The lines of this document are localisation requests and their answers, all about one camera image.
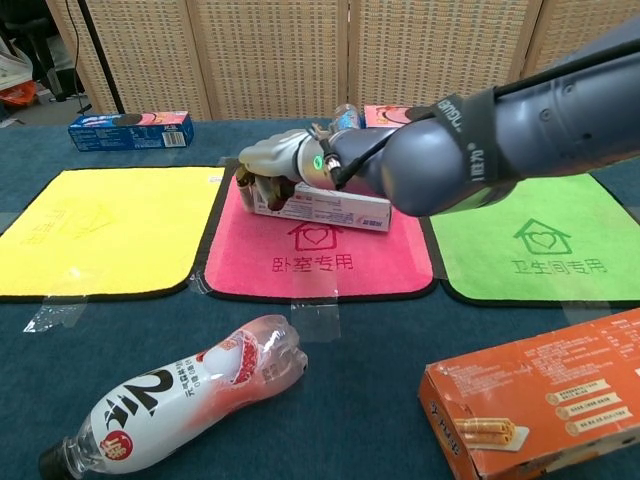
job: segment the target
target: heart icon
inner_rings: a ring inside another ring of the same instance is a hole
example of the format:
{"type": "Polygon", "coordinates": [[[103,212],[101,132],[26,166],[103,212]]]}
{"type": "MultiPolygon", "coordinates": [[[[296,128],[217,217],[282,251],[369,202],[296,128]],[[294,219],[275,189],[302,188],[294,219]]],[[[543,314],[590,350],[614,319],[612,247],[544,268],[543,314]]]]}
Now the heart icon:
{"type": "Polygon", "coordinates": [[[329,236],[329,231],[326,228],[305,228],[302,236],[314,245],[318,245],[329,236]]]}
{"type": "Polygon", "coordinates": [[[553,233],[531,233],[529,239],[547,250],[551,250],[551,247],[558,241],[553,233]]]}

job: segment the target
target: pink towel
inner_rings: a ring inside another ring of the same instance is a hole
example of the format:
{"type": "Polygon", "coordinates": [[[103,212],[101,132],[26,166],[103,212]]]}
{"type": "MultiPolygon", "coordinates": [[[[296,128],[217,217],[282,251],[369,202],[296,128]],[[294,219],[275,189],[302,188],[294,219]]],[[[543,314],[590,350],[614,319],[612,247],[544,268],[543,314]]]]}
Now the pink towel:
{"type": "Polygon", "coordinates": [[[214,293],[265,300],[402,298],[426,294],[433,271],[415,218],[394,211],[380,233],[256,215],[232,181],[205,280],[214,293]]]}

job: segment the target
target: robotic arm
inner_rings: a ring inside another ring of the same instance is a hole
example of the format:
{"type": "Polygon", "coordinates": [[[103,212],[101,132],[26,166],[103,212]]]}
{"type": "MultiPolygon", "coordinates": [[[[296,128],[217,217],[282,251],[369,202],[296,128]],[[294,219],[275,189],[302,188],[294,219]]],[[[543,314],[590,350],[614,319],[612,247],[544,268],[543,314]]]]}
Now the robotic arm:
{"type": "Polygon", "coordinates": [[[273,210],[305,182],[427,216],[490,205],[525,178],[631,158],[640,153],[640,17],[546,72],[428,111],[398,129],[262,140],[240,153],[237,180],[255,182],[273,210]]]}

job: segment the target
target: yellow towel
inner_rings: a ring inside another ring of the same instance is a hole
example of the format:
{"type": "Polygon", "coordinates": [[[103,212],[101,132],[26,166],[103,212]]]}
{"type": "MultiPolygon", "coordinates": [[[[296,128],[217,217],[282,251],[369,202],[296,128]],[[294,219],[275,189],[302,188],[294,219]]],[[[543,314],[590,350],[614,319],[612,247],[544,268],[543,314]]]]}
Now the yellow towel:
{"type": "Polygon", "coordinates": [[[62,172],[0,237],[0,296],[135,294],[179,285],[223,171],[62,172]]]}

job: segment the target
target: green towel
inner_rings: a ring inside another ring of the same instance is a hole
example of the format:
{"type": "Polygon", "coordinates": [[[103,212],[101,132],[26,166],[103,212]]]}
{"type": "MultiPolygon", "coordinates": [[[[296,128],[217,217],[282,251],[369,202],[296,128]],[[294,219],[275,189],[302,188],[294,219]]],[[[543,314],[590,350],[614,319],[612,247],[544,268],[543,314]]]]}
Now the green towel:
{"type": "Polygon", "coordinates": [[[640,226],[591,175],[526,180],[431,220],[445,286],[471,303],[640,303],[640,226]]]}

